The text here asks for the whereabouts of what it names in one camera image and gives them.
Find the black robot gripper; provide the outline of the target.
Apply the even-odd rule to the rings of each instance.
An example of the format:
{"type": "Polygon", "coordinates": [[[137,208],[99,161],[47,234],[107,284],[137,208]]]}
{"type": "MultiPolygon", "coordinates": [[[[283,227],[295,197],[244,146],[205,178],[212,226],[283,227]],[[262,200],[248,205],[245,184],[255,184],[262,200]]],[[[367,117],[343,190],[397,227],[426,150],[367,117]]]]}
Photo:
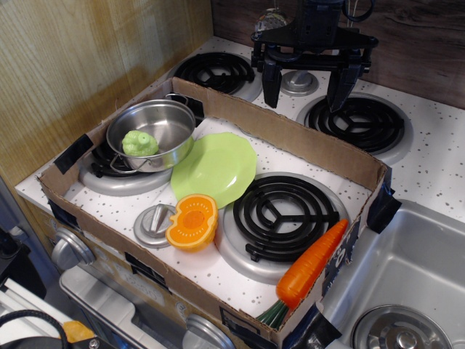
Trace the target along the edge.
{"type": "Polygon", "coordinates": [[[296,14],[289,24],[273,28],[259,21],[251,35],[254,48],[251,65],[262,72],[264,101],[271,108],[278,105],[281,68],[333,71],[326,100],[330,112],[339,111],[352,92],[359,76],[369,72],[371,52],[378,39],[343,28],[343,15],[350,22],[367,20],[375,1],[361,15],[348,1],[298,1],[296,14]]]}

